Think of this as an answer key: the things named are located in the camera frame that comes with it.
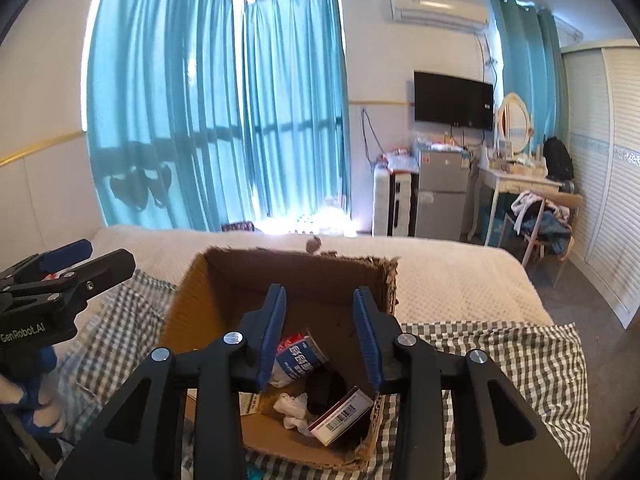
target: blue printed package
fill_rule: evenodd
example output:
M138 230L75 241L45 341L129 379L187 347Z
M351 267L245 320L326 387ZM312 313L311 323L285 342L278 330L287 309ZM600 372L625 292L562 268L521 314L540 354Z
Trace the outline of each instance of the blue printed package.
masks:
M279 343L269 382L284 388L327 361L308 332L295 334Z

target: white mirror frame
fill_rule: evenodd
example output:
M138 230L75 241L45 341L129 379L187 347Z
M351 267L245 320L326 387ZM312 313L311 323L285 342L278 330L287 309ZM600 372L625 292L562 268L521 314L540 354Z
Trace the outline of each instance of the white mirror frame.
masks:
M518 94L516 94L515 92L511 92L510 94L505 95L504 99L502 100L502 104L500 105L500 108L498 108L498 111L495 113L495 123L497 125L499 139L509 138L505 136L504 128L502 127L502 116L506 113L506 109L509 104L516 105L523 111L526 124L527 124L526 134L522 144L515 144L513 142L513 139L510 139L513 145L513 153L517 155L518 153L521 153L529 143L529 138L531 136L531 116L527 111L527 105L524 104L524 102L522 101L522 99Z

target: gray checkered blanket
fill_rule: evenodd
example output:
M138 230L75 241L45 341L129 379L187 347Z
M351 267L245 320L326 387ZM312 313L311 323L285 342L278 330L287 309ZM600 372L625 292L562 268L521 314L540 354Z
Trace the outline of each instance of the gray checkered blanket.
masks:
M175 285L137 270L130 280L111 289L101 312L79 333L60 367L61 392L68 401L68 434L77 442L105 403L156 345ZM585 478L590 449L587 421L587 374L580 338L574 325L538 327L515 322L454 322L403 327L438 350L465 354L485 350L513 381L527 402ZM443 395L445 478L455 478L453 408ZM398 426L398 398L387 396L376 452L365 471L320 471L273 456L248 451L249 463L266 479L383 480L391 472ZM190 434L183 465L190 468Z

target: barcode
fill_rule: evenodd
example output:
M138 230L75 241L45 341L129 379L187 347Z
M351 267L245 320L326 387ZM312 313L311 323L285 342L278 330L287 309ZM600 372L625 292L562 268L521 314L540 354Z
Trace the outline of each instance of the barcode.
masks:
M340 413L338 413L334 417L334 420L332 420L326 425L327 429L329 431L335 430L335 428L340 426L342 422L347 420L347 418L349 418L349 416L353 415L353 413L355 412L356 412L356 407L353 404L349 404L346 408L344 408Z

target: white wardrobe door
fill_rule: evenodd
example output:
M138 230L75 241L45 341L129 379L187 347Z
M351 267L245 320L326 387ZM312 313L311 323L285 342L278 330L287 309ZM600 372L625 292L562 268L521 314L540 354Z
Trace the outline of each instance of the white wardrobe door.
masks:
M607 48L604 56L613 94L614 142L640 152L640 48Z
M609 158L607 73L601 50L565 54L569 90L569 153L584 206L574 226L574 251L585 259L604 196Z
M614 152L607 202L588 263L630 315L640 294L640 49L608 48Z
M640 171L614 158L607 206L588 263L628 312L640 292Z

